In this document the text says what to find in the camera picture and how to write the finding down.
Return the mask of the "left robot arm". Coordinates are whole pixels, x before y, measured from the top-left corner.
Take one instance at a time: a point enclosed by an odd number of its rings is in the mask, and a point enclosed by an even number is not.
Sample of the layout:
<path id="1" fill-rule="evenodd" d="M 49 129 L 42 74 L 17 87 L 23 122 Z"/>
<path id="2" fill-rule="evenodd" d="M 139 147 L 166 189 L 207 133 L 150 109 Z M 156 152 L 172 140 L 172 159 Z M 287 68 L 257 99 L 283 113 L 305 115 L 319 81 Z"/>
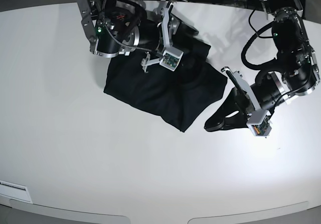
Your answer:
<path id="1" fill-rule="evenodd" d="M 271 131 L 270 120 L 275 109 L 298 96 L 312 93 L 320 84 L 315 51 L 303 23 L 303 7 L 299 0 L 260 0 L 263 10 L 273 20 L 248 40 L 241 52 L 243 65 L 257 71 L 255 82 L 248 84 L 238 71 L 224 67 L 222 71 L 234 87 L 219 107 L 205 122 L 207 132 L 248 128 L 257 137 Z M 246 54 L 254 41 L 271 31 L 277 48 L 276 57 L 255 65 Z"/>

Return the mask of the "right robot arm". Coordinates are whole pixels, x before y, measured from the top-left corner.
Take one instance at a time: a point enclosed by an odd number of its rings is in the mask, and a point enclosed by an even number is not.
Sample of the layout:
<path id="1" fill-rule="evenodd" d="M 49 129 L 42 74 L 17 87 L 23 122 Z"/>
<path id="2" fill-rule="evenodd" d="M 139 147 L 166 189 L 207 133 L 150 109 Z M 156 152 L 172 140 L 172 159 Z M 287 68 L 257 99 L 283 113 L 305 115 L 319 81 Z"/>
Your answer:
<path id="1" fill-rule="evenodd" d="M 90 52 L 105 58 L 146 54 L 141 60 L 143 71 L 160 66 L 175 71 L 183 50 L 174 46 L 173 36 L 198 35 L 198 31 L 172 13 L 174 3 L 147 11 L 131 0 L 76 0 L 82 16 L 82 28 L 90 43 Z"/>

